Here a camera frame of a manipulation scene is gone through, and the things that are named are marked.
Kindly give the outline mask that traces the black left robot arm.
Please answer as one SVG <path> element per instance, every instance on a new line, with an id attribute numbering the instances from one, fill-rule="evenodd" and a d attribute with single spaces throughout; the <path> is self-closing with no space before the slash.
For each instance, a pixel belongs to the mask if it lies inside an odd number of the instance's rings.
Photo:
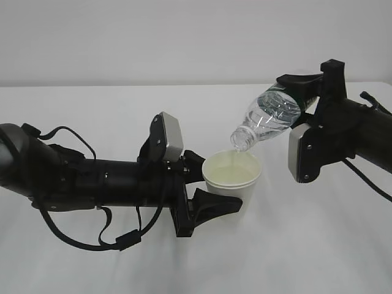
<path id="1" fill-rule="evenodd" d="M 24 195 L 46 212 L 68 212 L 108 206 L 168 208 L 177 237 L 214 218 L 237 213 L 242 200 L 186 186 L 203 181 L 204 158 L 190 150 L 168 155 L 162 127 L 151 128 L 136 162 L 86 158 L 82 153 L 48 144 L 25 124 L 1 125 L 1 187 Z"/>

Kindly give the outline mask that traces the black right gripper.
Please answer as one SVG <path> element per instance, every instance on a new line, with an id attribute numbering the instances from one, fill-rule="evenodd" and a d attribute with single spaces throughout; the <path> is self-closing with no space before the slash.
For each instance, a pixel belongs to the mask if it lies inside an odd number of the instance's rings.
<path id="1" fill-rule="evenodd" d="M 322 73 L 312 75 L 284 74 L 276 81 L 300 101 L 320 95 L 314 114 L 301 112 L 290 126 L 309 128 L 301 137 L 301 164 L 328 165 L 360 156 L 380 164 L 380 144 L 375 137 L 380 122 L 380 104 L 366 91 L 360 97 L 370 105 L 347 97 L 345 63 L 330 59 L 321 63 Z"/>

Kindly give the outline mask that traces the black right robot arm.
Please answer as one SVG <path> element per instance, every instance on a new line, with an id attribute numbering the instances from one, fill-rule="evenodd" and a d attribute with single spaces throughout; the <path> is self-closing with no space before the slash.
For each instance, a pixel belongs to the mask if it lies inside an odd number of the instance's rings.
<path id="1" fill-rule="evenodd" d="M 289 135 L 288 168 L 299 183 L 309 183 L 324 165 L 360 156 L 391 171 L 391 113 L 366 92 L 365 105 L 347 97 L 345 64 L 330 59 L 320 74 L 276 79 L 299 98 L 318 97 L 314 114 L 303 113 Z"/>

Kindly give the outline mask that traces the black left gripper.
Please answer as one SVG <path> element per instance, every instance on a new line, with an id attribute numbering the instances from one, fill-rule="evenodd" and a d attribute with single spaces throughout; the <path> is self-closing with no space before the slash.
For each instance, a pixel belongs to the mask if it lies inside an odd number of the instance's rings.
<path id="1" fill-rule="evenodd" d="M 163 161 L 143 167 L 138 178 L 137 206 L 156 207 L 157 210 L 140 230 L 140 236 L 150 231 L 164 208 L 170 211 L 178 238 L 189 238 L 195 226 L 232 213 L 230 205 L 227 206 L 227 201 L 221 196 L 199 188 L 196 188 L 189 208 L 186 184 L 204 181 L 204 161 L 205 158 L 195 152 L 185 150 L 182 159 L 177 162 Z"/>

